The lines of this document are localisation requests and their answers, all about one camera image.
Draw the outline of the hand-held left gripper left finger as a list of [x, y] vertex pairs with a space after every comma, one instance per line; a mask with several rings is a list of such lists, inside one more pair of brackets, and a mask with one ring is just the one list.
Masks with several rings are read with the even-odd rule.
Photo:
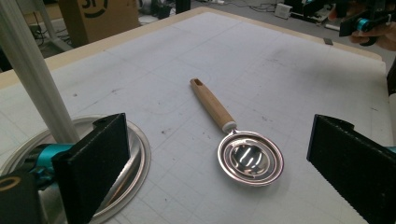
[[88, 224], [130, 159], [126, 116], [107, 116], [52, 157], [68, 224]]

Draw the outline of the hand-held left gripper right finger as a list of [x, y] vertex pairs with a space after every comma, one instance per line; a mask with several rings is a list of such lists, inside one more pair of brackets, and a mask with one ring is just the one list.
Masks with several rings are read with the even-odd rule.
[[396, 151], [341, 119], [316, 115], [310, 161], [369, 224], [396, 224]]

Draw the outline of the metal egg separator wooden handle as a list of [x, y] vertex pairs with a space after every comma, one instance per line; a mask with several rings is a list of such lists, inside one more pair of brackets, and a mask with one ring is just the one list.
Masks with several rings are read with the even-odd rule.
[[234, 181], [247, 186], [274, 183], [284, 168], [277, 145], [259, 133], [239, 131], [233, 117], [201, 80], [193, 78], [190, 84], [208, 114], [226, 133], [217, 151], [221, 169]]

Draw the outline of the round metal plate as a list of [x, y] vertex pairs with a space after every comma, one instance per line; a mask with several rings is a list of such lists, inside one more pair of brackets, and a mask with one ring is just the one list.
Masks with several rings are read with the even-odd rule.
[[[120, 172], [102, 204], [89, 224], [103, 224], [120, 212], [136, 195], [149, 171], [151, 151], [149, 140], [131, 121], [126, 121], [130, 159]], [[54, 144], [49, 130], [42, 131], [18, 147], [0, 168], [1, 175], [7, 175], [22, 166], [28, 153], [41, 144]], [[61, 194], [56, 184], [40, 191], [44, 214], [49, 224], [68, 224]]]

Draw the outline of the white box device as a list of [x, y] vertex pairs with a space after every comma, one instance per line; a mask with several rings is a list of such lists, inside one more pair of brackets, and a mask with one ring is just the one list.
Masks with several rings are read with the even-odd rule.
[[275, 15], [281, 19], [285, 19], [287, 20], [290, 17], [290, 13], [292, 11], [292, 7], [282, 4], [282, 3], [278, 3], [276, 5], [276, 10], [275, 10]]

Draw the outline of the white metal pole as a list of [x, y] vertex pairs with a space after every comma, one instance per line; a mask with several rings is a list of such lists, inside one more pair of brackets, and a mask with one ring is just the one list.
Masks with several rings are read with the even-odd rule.
[[0, 0], [0, 46], [54, 139], [76, 143], [78, 133], [15, 0]]

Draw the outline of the grey metal stand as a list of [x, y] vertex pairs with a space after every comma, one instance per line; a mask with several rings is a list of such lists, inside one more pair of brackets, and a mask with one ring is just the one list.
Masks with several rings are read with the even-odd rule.
[[39, 16], [37, 23], [46, 32], [48, 36], [48, 40], [51, 43], [51, 45], [56, 47], [60, 51], [71, 50], [72, 47], [59, 37], [59, 34], [62, 31], [55, 30], [43, 0], [32, 0], [32, 3], [34, 8], [33, 15]]

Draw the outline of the brown cardboard box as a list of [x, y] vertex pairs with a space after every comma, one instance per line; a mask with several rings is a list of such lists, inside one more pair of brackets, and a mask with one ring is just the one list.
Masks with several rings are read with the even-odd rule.
[[75, 48], [139, 26], [136, 0], [59, 0], [58, 5]]

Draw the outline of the black equipment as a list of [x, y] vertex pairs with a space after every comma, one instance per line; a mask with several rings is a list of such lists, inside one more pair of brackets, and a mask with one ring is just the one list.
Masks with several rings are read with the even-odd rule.
[[157, 18], [162, 20], [190, 9], [191, 0], [159, 0]]

